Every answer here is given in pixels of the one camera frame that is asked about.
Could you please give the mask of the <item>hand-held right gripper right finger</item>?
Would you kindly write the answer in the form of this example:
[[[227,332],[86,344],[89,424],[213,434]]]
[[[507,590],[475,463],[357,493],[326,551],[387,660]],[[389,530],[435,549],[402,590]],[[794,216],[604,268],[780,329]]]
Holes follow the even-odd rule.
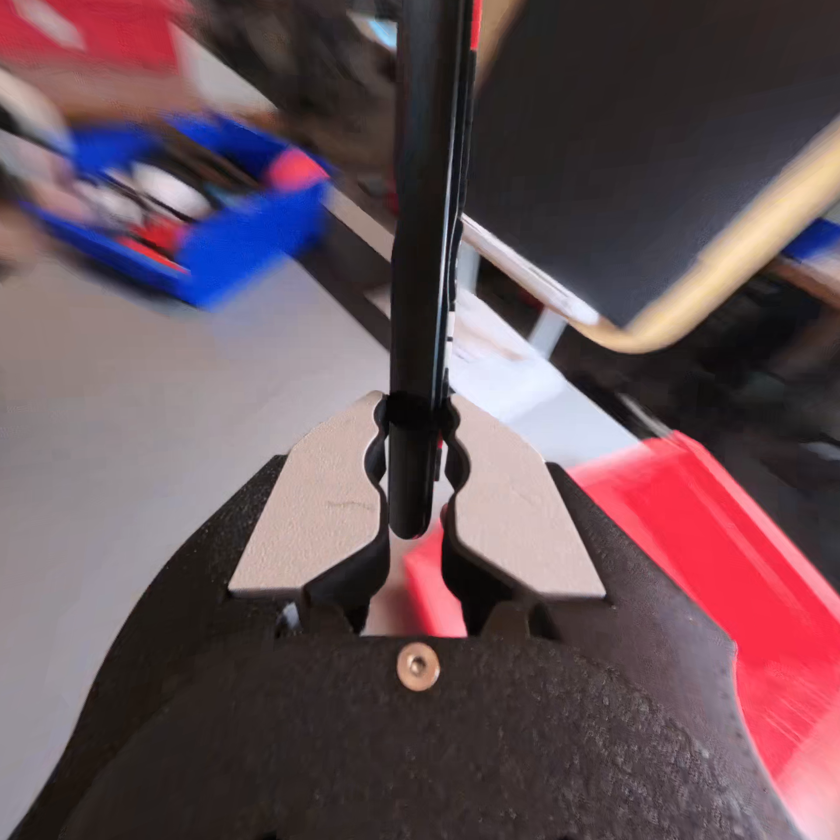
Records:
[[[462,395],[449,400],[442,572],[464,614],[600,602],[606,588],[549,465]]]

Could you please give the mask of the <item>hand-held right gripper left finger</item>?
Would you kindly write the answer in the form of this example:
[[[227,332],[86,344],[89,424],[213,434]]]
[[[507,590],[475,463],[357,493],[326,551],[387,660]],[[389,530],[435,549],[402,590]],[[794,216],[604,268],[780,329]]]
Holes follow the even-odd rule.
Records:
[[[369,392],[288,452],[227,589],[366,614],[390,570],[385,395]]]

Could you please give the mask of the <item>red plastic bin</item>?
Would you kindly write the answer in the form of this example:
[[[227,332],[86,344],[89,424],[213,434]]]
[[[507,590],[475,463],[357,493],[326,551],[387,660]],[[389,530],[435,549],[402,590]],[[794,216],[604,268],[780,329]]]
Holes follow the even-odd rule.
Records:
[[[482,797],[558,838],[838,838],[838,594],[697,442],[553,474],[607,605],[490,643]]]

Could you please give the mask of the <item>black TV remote control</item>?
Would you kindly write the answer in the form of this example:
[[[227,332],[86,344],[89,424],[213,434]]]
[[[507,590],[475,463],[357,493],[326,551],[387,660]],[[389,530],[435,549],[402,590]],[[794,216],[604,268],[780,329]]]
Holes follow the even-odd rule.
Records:
[[[425,534],[449,423],[449,347],[482,2],[403,2],[397,26],[390,527]]]

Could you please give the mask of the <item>blue plastic bin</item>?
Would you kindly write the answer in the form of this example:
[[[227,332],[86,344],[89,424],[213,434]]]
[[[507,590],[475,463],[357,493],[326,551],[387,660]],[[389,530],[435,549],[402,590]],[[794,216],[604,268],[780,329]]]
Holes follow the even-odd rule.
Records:
[[[211,308],[270,264],[299,256],[322,234],[322,201],[330,179],[291,194],[278,193],[264,182],[268,164],[289,146],[297,147],[222,114],[177,114],[157,125],[93,125],[70,132],[69,155],[52,157],[66,166],[69,181],[41,196],[33,183],[27,184],[22,205],[48,235],[79,256],[138,286],[196,308]],[[324,163],[307,154],[330,174]],[[184,222],[190,232],[177,268],[119,242],[131,228],[165,217],[146,214],[105,183],[106,169],[127,169],[135,161],[183,171],[217,202],[209,216]]]

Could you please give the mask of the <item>white round object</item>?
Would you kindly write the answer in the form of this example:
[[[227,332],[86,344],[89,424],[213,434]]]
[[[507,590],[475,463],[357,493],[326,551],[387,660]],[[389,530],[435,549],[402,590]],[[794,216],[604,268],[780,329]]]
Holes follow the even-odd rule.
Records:
[[[135,161],[127,169],[110,167],[105,183],[133,200],[146,214],[192,223],[217,209],[217,202],[183,171],[171,171],[156,161]]]

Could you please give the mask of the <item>red block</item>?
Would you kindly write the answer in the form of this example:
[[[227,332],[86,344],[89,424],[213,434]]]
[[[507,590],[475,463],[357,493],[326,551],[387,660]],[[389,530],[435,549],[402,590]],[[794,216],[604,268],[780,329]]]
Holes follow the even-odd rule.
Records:
[[[163,265],[181,265],[179,253],[190,226],[178,219],[155,216],[141,226],[132,227],[120,244]]]

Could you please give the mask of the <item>red flat disc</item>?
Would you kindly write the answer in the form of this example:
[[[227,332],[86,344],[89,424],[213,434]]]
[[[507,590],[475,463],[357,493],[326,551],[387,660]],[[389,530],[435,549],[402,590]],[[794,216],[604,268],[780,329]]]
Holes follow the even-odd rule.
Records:
[[[272,190],[283,193],[304,192],[328,182],[330,174],[303,150],[289,146],[268,164],[264,182]]]

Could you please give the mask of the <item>large red ribbed crate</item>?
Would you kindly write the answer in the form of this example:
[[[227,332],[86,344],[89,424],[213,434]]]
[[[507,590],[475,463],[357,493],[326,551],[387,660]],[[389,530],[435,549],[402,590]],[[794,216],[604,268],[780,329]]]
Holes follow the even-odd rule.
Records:
[[[2,62],[168,72],[172,26],[190,11],[179,1],[2,1]]]

